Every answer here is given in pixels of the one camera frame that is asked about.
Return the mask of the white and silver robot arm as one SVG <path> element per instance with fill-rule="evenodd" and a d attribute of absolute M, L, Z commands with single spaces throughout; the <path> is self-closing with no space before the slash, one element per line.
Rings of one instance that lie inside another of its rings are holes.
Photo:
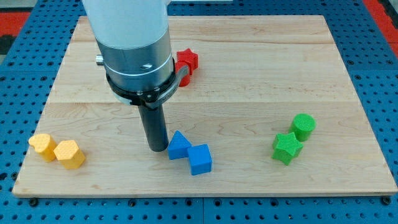
<path fill-rule="evenodd" d="M 82 0 L 100 49 L 106 78 L 120 101 L 156 109 L 189 73 L 175 68 L 168 1 Z"/>

